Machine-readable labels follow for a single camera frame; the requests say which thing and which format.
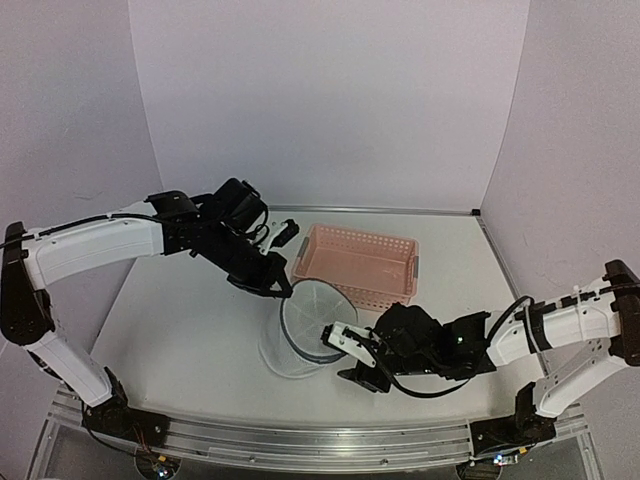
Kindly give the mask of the white mesh laundry bag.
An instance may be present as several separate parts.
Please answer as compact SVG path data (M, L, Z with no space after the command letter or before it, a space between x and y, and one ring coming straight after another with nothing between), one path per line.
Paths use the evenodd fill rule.
M292 295L263 324L258 344L261 358L285 379L312 376L345 356L322 341L324 329L336 322L359 322L353 303L327 282L298 281Z

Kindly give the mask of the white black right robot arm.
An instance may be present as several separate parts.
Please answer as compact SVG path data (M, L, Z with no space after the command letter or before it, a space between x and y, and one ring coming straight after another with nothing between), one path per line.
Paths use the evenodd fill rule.
M440 323L419 306L395 303L372 327L334 322L323 343L355 359L343 379L373 393L395 389L432 400L529 356L548 361L520 388L511 414L470 423L475 459L556 436L557 418L614 374L639 364L639 277L622 260L564 296L522 296L502 311Z

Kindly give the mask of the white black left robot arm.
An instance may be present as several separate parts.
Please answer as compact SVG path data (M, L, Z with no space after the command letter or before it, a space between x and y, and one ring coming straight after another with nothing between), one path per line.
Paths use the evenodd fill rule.
M279 250L298 232L292 219L271 220L261 195L235 178L214 193L165 191L56 226L14 222L1 244L1 334L75 394L89 433L160 447L169 418L131 405L116 374L65 331L61 316L67 310L56 296L70 296L102 270L190 255L210 262L249 294L288 298L292 285Z

